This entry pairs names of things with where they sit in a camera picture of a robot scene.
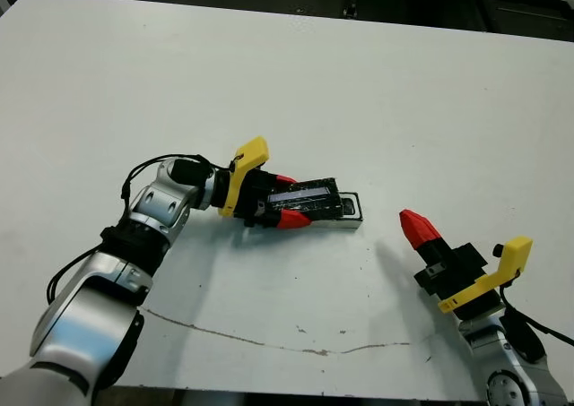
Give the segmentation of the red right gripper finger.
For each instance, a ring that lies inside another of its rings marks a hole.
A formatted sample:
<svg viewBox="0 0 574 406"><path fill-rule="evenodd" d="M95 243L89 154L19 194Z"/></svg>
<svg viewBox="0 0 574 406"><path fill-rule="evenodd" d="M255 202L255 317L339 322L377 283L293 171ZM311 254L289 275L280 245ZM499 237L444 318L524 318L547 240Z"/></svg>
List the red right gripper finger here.
<svg viewBox="0 0 574 406"><path fill-rule="evenodd" d="M436 254L436 240L438 231L420 214L408 209L399 213L399 220L404 236L427 266L438 262Z"/></svg>
<svg viewBox="0 0 574 406"><path fill-rule="evenodd" d="M411 210L407 211L407 240L427 265L448 265L452 257L452 249L431 222Z"/></svg>

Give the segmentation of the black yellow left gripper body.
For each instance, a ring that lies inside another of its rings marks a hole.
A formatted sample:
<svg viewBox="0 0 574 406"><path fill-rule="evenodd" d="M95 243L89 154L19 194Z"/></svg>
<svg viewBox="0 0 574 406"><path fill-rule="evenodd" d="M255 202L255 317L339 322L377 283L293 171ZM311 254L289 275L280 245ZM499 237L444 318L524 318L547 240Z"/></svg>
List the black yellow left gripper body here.
<svg viewBox="0 0 574 406"><path fill-rule="evenodd" d="M210 205L223 217L244 220L248 227L275 228L281 212L270 209L267 198L276 187L277 176L261 169L268 159L267 142L258 136L237 149L227 168L213 167Z"/></svg>

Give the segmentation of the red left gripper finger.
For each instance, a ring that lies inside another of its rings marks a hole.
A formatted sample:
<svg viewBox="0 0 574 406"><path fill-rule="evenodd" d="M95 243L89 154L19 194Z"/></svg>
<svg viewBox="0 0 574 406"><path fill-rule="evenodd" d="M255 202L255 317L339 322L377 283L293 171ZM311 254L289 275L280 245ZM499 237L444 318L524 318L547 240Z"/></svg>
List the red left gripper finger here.
<svg viewBox="0 0 574 406"><path fill-rule="evenodd" d="M268 189L270 191L282 191L289 186L296 184L297 181L291 177L268 173Z"/></svg>
<svg viewBox="0 0 574 406"><path fill-rule="evenodd" d="M300 229L309 226L312 220L304 213L294 210L271 210L255 217L255 223L266 228Z"/></svg>

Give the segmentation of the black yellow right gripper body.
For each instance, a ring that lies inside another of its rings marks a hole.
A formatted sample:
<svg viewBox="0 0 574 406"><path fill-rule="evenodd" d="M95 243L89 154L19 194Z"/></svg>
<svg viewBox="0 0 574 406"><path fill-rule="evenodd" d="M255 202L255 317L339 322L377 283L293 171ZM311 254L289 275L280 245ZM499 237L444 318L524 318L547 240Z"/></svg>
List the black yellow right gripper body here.
<svg viewBox="0 0 574 406"><path fill-rule="evenodd" d="M439 298L443 313L454 313L461 321L473 319L500 305L498 287L515 280L526 268L533 240L516 237L495 246L499 265L486 273L485 259L470 243L452 248L442 237L416 239L413 249L425 262L425 268L414 275L427 294Z"/></svg>

